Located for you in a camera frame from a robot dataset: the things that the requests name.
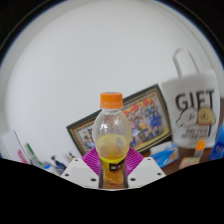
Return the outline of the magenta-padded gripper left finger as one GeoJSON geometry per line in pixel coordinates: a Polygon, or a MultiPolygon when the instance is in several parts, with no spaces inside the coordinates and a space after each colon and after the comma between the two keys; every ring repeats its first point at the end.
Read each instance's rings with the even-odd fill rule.
{"type": "Polygon", "coordinates": [[[84,188],[100,186],[100,159],[95,148],[82,158],[74,158],[61,177],[84,188]]]}

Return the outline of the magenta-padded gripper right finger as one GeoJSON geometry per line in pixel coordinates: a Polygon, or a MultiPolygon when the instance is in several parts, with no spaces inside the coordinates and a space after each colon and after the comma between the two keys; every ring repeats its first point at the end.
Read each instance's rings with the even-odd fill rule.
{"type": "Polygon", "coordinates": [[[130,148],[125,160],[124,187],[139,188],[165,177],[152,157],[144,157],[130,148]]]}

